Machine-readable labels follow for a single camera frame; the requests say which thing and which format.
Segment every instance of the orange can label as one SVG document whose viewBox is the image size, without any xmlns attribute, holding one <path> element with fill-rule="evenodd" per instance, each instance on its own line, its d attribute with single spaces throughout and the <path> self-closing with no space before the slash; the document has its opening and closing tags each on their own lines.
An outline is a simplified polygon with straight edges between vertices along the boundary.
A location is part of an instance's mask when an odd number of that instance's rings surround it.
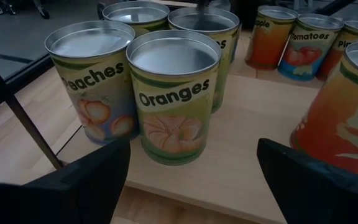
<svg viewBox="0 0 358 224">
<path fill-rule="evenodd" d="M 291 145 L 358 174 L 358 69 L 345 57 L 292 133 Z"/>
<path fill-rule="evenodd" d="M 276 69 L 294 21 L 273 19 L 258 12 L 246 63 L 256 69 Z"/>
<path fill-rule="evenodd" d="M 326 80 L 335 66 L 339 63 L 346 47 L 354 42 L 358 42 L 358 29 L 345 26 L 339 33 L 334 44 L 331 46 L 323 64 L 320 66 L 317 78 Z"/>
</svg>

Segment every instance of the can label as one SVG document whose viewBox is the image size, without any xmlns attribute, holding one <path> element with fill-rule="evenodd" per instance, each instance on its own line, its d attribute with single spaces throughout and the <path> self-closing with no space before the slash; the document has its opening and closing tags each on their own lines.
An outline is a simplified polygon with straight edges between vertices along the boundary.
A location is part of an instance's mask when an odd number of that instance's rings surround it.
<svg viewBox="0 0 358 224">
<path fill-rule="evenodd" d="M 216 41 L 222 49 L 221 62 L 219 64 L 218 77 L 216 80 L 215 94 L 213 97 L 212 113 L 216 112 L 223 102 L 224 87 L 226 86 L 226 79 L 230 69 L 231 56 L 234 50 L 234 41 L 239 29 L 231 30 L 223 34 L 210 34 L 208 37 Z"/>
<path fill-rule="evenodd" d="M 337 32 L 315 30 L 297 22 L 278 71 L 297 80 L 313 79 L 336 36 Z"/>
<path fill-rule="evenodd" d="M 246 55 L 246 63 L 257 69 L 276 69 L 294 21 L 273 20 L 258 13 Z"/>
<path fill-rule="evenodd" d="M 131 27 L 134 28 L 136 37 L 140 37 L 143 34 L 148 34 L 149 32 L 153 32 L 153 31 L 169 29 L 167 19 L 158 22 L 153 22 L 150 24 L 131 25 Z"/>
<path fill-rule="evenodd" d="M 86 135 L 95 143 L 137 135 L 137 115 L 125 50 L 99 59 L 53 62 Z"/>
<path fill-rule="evenodd" d="M 358 69 L 345 57 L 294 130 L 291 144 L 358 174 Z"/>
<path fill-rule="evenodd" d="M 320 66 L 316 76 L 322 80 L 327 79 L 328 75 L 340 61 L 346 47 L 355 42 L 358 42 L 358 30 L 351 27 L 343 28 L 324 58 L 324 62 Z"/>
<path fill-rule="evenodd" d="M 163 77 L 131 66 L 142 145 L 164 164 L 184 164 L 203 151 L 217 67 L 191 77 Z"/>
</svg>

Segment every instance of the wooden floor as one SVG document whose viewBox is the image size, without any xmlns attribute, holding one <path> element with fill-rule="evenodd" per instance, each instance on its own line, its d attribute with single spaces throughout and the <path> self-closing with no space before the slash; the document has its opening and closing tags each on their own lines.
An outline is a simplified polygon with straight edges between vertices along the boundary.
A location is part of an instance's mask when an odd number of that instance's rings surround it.
<svg viewBox="0 0 358 224">
<path fill-rule="evenodd" d="M 249 33 L 242 33 L 230 74 L 319 88 L 322 83 L 293 82 L 277 72 L 257 72 L 244 63 Z M 80 127 L 54 68 L 16 94 L 35 125 L 57 152 Z M 8 106 L 0 105 L 0 182 L 24 184 L 53 170 Z M 126 187 L 112 223 L 250 223 L 210 210 Z"/>
</svg>

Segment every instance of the can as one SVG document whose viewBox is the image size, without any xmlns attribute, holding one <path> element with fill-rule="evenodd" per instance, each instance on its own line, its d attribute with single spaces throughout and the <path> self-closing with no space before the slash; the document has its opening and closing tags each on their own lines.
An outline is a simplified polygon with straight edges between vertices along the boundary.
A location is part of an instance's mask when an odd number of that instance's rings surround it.
<svg viewBox="0 0 358 224">
<path fill-rule="evenodd" d="M 186 30 L 145 34 L 127 49 L 140 134 L 153 160 L 180 165 L 203 152 L 221 49 Z"/>
<path fill-rule="evenodd" d="M 294 80 L 312 80 L 343 25 L 329 16 L 299 15 L 278 71 Z"/>
<path fill-rule="evenodd" d="M 222 106 L 224 87 L 240 20 L 229 11 L 213 7 L 206 7 L 201 19 L 202 22 L 200 22 L 200 15 L 195 7 L 177 9 L 168 15 L 171 29 L 189 30 L 207 35 L 221 46 L 222 59 L 219 65 L 212 108 L 212 113 L 214 113 Z"/>
<path fill-rule="evenodd" d="M 136 37 L 156 30 L 168 29 L 168 6 L 151 1 L 128 1 L 112 4 L 103 9 L 106 20 L 128 24 Z"/>
<path fill-rule="evenodd" d="M 358 42 L 349 45 L 291 135 L 294 149 L 358 174 Z"/>
<path fill-rule="evenodd" d="M 134 38 L 129 25 L 91 21 L 63 27 L 45 39 L 85 133 L 97 144 L 139 133 L 125 55 Z"/>
<path fill-rule="evenodd" d="M 316 74 L 316 78 L 322 81 L 327 79 L 329 73 L 338 64 L 345 48 L 354 42 L 358 42 L 358 17 L 345 18 L 343 23 L 345 24 L 344 28 L 339 32 Z"/>
<path fill-rule="evenodd" d="M 297 12 L 284 7 L 258 7 L 246 64 L 259 70 L 275 70 L 297 17 Z"/>
</svg>

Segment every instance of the metal rod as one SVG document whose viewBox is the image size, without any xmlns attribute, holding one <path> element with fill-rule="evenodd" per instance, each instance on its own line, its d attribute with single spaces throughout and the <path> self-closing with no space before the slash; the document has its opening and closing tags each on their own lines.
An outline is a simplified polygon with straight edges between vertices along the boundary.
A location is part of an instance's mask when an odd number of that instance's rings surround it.
<svg viewBox="0 0 358 224">
<path fill-rule="evenodd" d="M 24 111 L 23 107 L 18 102 L 17 98 L 14 96 L 13 92 L 6 85 L 5 81 L 0 76 L 0 96 L 7 103 L 13 113 L 17 116 L 19 121 L 23 124 L 24 128 L 31 135 L 32 139 L 34 139 L 35 143 L 37 143 L 38 147 L 41 148 L 42 152 L 47 156 L 49 161 L 52 163 L 54 168 L 60 169 L 63 167 L 61 161 L 59 161 L 49 147 L 46 140 L 42 137 L 41 133 L 35 126 L 35 124 L 31 121 L 29 115 Z"/>
</svg>

